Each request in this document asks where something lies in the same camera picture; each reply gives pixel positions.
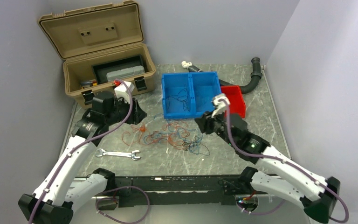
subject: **toolbox latch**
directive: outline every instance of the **toolbox latch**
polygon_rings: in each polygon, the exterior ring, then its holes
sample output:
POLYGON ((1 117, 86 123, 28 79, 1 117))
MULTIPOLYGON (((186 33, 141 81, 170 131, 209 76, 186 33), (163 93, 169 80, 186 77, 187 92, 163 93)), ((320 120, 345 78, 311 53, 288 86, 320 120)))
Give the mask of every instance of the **toolbox latch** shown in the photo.
POLYGON ((84 98, 84 104, 89 105, 92 103, 92 99, 94 98, 94 93, 92 90, 84 91, 82 92, 83 98, 84 98))
POLYGON ((135 78, 135 86, 137 87, 138 92, 147 90, 145 78, 143 76, 135 78))

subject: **black tray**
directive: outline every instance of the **black tray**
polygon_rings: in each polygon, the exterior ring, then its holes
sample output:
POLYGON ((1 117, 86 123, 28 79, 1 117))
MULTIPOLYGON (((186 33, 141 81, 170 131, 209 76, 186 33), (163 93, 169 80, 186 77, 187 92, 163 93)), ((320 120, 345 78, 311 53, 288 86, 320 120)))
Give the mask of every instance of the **black tray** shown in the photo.
POLYGON ((109 72, 132 68, 139 65, 142 65, 145 69, 145 72, 147 72, 147 68, 144 66, 144 61, 141 55, 135 55, 112 62, 93 65, 92 69, 96 77, 96 83, 103 84, 108 82, 106 74, 108 74, 109 72))

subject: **white hose fitting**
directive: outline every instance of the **white hose fitting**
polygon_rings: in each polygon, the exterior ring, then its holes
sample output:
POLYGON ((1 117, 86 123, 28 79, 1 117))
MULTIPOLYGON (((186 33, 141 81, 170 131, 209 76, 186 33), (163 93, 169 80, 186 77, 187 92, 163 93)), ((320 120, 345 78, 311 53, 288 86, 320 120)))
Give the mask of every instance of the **white hose fitting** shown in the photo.
POLYGON ((193 64, 191 62, 186 62, 186 61, 182 61, 182 67, 184 69, 188 69, 190 66, 192 66, 193 64))

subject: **gray wall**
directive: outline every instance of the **gray wall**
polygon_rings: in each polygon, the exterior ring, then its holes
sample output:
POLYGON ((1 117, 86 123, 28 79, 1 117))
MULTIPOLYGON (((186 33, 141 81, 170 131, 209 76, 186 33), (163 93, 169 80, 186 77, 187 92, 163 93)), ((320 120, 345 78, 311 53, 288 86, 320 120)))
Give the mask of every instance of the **gray wall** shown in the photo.
POLYGON ((341 181, 358 224, 358 0, 301 0, 267 75, 293 158, 341 181))
MULTIPOLYGON (((112 0, 49 0, 55 13, 112 0)), ((267 61, 299 0, 138 0, 154 63, 267 61)))
POLYGON ((36 22, 50 11, 44 0, 0 0, 0 224, 26 222, 17 201, 57 161, 73 105, 36 22))

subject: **blue bin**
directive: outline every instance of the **blue bin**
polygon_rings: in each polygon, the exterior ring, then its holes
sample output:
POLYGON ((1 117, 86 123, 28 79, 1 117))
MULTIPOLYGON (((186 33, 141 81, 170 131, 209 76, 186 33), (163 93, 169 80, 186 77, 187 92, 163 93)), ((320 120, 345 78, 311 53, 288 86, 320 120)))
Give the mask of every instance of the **blue bin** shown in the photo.
POLYGON ((221 94, 217 72, 164 73, 163 110, 166 119, 198 118, 212 111, 212 98, 221 94))

